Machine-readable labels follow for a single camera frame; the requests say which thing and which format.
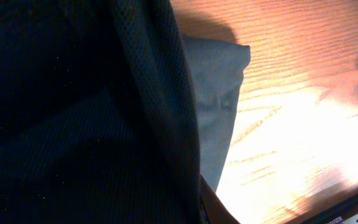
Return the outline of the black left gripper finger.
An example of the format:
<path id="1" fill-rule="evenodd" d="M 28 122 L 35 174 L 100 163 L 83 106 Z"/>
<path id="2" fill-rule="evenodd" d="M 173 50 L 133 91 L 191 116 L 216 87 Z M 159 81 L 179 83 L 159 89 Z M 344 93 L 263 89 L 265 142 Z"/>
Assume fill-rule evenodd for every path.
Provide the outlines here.
<path id="1" fill-rule="evenodd" d="M 225 208 L 220 199 L 208 185 L 204 177 L 200 176 L 200 201 L 203 215 L 208 224 L 240 224 Z"/>

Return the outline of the black shirt with white logo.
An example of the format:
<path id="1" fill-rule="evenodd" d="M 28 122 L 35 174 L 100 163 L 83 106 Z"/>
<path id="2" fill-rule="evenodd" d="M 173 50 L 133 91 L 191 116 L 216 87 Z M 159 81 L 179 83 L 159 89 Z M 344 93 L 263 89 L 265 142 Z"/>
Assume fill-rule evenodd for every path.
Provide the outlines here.
<path id="1" fill-rule="evenodd" d="M 0 223 L 206 223 L 249 62 L 169 1 L 0 1 Z"/>

